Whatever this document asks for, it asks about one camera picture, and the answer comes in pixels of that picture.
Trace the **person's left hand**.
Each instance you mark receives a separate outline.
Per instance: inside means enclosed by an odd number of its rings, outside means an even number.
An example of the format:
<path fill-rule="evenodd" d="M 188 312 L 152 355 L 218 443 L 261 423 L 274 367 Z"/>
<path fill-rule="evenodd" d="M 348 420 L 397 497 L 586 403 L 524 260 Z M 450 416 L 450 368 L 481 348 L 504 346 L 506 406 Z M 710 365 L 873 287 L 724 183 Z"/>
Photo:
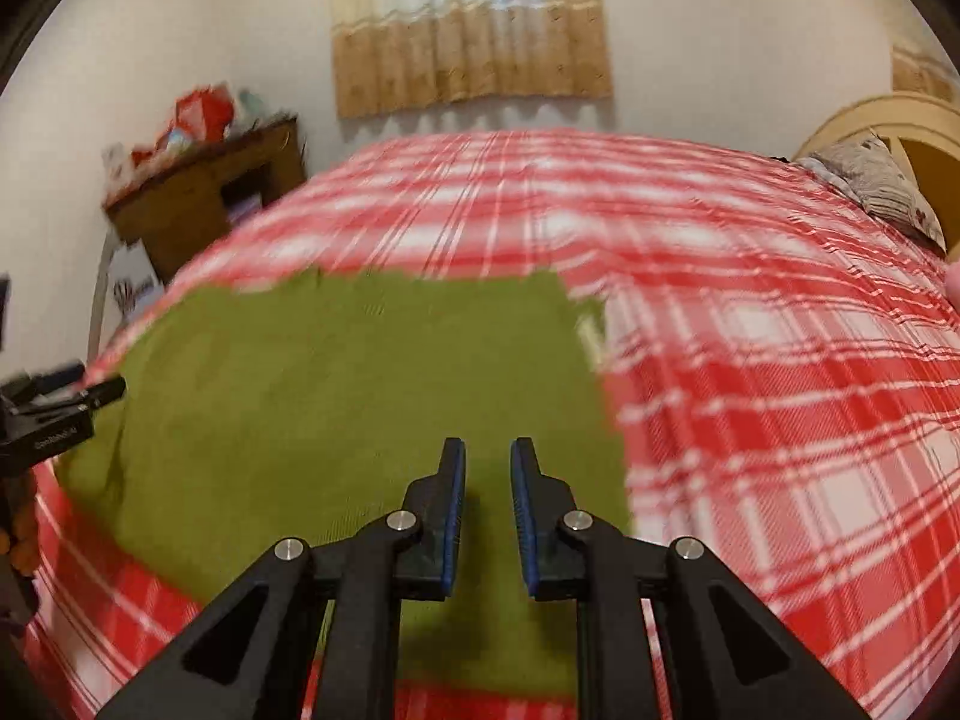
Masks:
<path fill-rule="evenodd" d="M 2 481 L 2 554 L 23 577 L 39 567 L 37 484 L 33 472 Z"/>

